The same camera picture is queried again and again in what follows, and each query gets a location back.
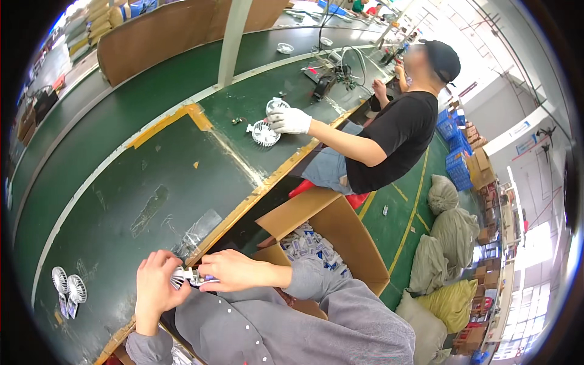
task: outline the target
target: black cap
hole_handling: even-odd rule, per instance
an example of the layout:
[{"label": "black cap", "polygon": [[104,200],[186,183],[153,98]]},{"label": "black cap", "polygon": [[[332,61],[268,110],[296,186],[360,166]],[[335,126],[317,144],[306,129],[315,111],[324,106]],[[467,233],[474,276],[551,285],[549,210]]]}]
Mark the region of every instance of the black cap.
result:
[{"label": "black cap", "polygon": [[438,40],[421,40],[428,51],[428,59],[438,77],[445,83],[452,82],[460,73],[460,59],[458,54],[446,43]]}]

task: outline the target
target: black t-shirt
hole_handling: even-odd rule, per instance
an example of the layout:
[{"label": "black t-shirt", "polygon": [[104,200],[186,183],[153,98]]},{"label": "black t-shirt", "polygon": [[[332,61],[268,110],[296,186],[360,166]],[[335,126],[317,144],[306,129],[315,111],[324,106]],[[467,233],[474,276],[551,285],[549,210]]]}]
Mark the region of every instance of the black t-shirt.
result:
[{"label": "black t-shirt", "polygon": [[438,99],[425,91],[403,93],[386,105],[359,136],[374,140],[387,157],[373,167],[346,157],[351,189],[369,193],[404,176],[430,144],[437,117]]}]

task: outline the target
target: man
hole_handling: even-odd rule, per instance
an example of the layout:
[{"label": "man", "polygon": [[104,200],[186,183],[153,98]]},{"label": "man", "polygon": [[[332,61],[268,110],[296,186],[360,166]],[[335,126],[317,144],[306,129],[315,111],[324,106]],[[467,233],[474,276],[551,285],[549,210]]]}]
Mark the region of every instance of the man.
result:
[{"label": "man", "polygon": [[[171,286],[182,261],[170,251],[153,252],[140,264],[136,330],[126,343],[136,365],[172,364],[172,338],[158,321],[174,307],[179,334],[209,365],[413,364],[410,325],[362,281],[325,269],[316,256],[296,259],[292,267],[234,250],[201,261],[199,273],[221,281],[203,284],[200,291],[188,283],[179,290]],[[290,308],[273,287],[315,300],[329,320]]]},{"label": "man", "polygon": [[268,115],[274,131],[306,133],[328,146],[301,177],[345,195],[363,194],[396,181],[417,163],[434,135],[437,96],[460,73],[460,60],[447,44],[427,41],[409,48],[404,67],[412,85],[391,103],[385,85],[374,80],[381,111],[362,130],[352,124],[352,131],[345,133],[295,108],[274,109]]},{"label": "man", "polygon": [[382,4],[377,4],[375,7],[369,8],[366,11],[366,14],[371,15],[371,16],[375,16],[375,15],[377,15],[379,13],[379,10],[381,10],[381,7],[382,6],[383,6]]},{"label": "man", "polygon": [[358,15],[363,15],[365,18],[369,18],[369,15],[363,11],[365,5],[369,4],[369,0],[355,0],[353,2],[353,7],[351,9],[351,13]]}]

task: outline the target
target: green shirt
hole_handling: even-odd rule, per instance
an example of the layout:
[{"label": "green shirt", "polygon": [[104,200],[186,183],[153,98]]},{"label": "green shirt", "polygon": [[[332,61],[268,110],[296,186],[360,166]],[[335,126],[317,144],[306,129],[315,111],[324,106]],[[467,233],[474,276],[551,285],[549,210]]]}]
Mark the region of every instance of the green shirt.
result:
[{"label": "green shirt", "polygon": [[361,0],[355,0],[353,3],[353,11],[356,13],[360,13],[365,8],[365,5],[361,4]]}]

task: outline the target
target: gray shirt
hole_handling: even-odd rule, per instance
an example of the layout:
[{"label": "gray shirt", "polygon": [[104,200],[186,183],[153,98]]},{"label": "gray shirt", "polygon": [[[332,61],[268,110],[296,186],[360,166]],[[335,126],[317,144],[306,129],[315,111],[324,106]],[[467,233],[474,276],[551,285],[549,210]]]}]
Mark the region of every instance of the gray shirt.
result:
[{"label": "gray shirt", "polygon": [[[195,289],[176,309],[176,328],[209,365],[413,364],[413,329],[362,281],[304,257],[292,263],[285,292],[320,303],[329,320],[288,307],[273,288],[217,296]],[[137,365],[171,365],[171,348],[164,331],[131,333],[126,344]]]}]

